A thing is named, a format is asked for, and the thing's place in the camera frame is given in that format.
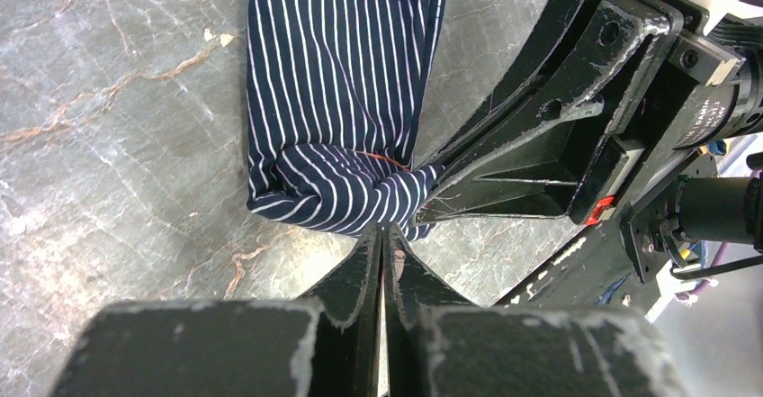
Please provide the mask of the blue striped boxer shorts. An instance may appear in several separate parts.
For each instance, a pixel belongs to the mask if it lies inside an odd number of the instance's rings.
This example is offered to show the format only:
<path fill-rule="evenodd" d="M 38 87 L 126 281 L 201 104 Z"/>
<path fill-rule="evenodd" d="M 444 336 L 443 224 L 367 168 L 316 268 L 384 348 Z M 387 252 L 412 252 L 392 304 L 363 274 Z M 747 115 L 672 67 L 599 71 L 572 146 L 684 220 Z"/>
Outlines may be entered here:
<path fill-rule="evenodd" d="M 248 198 L 271 221 L 409 240 L 442 173 L 415 167 L 446 0 L 249 0 Z"/>

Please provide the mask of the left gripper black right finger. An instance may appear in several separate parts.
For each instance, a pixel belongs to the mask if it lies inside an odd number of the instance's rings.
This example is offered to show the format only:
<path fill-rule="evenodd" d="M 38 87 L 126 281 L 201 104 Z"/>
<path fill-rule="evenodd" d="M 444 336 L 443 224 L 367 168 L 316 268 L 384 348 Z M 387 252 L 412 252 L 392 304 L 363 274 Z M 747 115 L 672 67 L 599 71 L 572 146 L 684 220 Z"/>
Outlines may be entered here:
<path fill-rule="evenodd" d="M 624 307 L 480 307 L 382 229 L 392 396 L 685 396 L 657 330 Z"/>

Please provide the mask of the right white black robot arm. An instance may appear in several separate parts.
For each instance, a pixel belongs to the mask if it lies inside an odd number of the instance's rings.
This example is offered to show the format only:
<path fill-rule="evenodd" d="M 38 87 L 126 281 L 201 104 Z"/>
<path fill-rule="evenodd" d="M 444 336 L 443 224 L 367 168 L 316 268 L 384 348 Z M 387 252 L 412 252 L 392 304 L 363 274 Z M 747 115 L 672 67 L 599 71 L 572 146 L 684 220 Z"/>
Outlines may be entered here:
<path fill-rule="evenodd" d="M 762 129 L 762 13 L 743 0 L 547 0 L 430 158 L 418 225 L 610 218 L 683 151 Z"/>

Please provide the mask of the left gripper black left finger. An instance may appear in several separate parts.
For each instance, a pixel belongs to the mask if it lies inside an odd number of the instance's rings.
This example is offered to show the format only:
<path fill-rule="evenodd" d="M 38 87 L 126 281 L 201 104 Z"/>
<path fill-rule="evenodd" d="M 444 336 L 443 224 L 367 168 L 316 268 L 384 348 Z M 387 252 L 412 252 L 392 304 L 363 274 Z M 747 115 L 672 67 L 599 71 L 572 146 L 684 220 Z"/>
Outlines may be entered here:
<path fill-rule="evenodd" d="M 118 302 L 85 327 L 54 396 L 374 396 L 382 232 L 293 300 Z"/>

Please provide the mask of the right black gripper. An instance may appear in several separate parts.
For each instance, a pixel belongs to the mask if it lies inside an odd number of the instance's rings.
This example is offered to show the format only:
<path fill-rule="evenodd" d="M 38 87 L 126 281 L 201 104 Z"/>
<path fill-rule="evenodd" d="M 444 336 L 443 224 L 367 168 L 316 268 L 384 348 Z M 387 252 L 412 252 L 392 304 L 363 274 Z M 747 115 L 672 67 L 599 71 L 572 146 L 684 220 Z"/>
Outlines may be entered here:
<path fill-rule="evenodd" d="M 507 72 L 428 158 L 419 225 L 618 214 L 722 131 L 748 50 L 698 32 L 687 0 L 547 0 Z"/>

